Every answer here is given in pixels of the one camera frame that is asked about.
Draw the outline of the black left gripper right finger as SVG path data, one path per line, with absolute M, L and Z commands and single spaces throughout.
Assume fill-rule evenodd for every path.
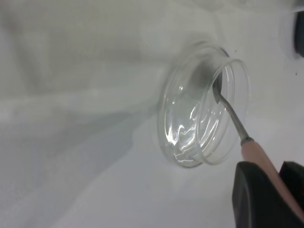
M 304 167 L 294 161 L 283 162 L 279 176 L 285 184 L 303 184 Z

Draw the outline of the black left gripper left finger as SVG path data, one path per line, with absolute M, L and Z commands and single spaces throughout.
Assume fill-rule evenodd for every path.
M 304 223 L 279 195 L 267 175 L 247 161 L 236 166 L 232 204 L 237 228 L 302 228 Z

